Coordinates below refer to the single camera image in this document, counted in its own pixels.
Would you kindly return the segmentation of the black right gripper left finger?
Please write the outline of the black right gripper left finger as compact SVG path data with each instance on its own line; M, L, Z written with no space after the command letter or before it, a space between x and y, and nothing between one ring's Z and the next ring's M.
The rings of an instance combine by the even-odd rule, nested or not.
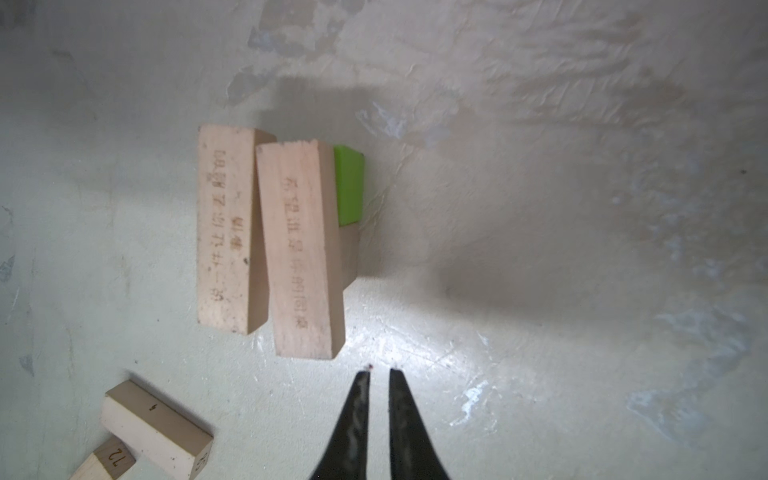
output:
M352 381L327 448L310 479L367 478L370 372Z

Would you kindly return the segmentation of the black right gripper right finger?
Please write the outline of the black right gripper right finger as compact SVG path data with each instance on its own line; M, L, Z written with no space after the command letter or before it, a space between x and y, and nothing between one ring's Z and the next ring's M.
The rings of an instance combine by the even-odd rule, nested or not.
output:
M401 370L389 375L389 444L392 480L449 480Z

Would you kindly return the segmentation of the natural wood rectangular block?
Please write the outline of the natural wood rectangular block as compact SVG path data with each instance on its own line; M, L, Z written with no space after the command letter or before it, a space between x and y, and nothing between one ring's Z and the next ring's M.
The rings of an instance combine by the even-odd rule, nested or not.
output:
M342 267L342 286L346 289L358 276L360 231L358 223L339 229Z

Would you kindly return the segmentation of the green wood block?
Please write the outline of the green wood block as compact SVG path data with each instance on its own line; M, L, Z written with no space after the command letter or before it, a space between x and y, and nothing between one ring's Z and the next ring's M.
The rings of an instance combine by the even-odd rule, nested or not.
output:
M335 145L335 177L340 226L357 223L363 215L365 157L345 145Z

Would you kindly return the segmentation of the flat wood plank block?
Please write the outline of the flat wood plank block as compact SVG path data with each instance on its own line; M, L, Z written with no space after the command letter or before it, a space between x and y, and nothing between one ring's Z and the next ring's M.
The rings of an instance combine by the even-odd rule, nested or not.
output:
M174 479L194 479L213 436L131 380L105 393L101 424Z

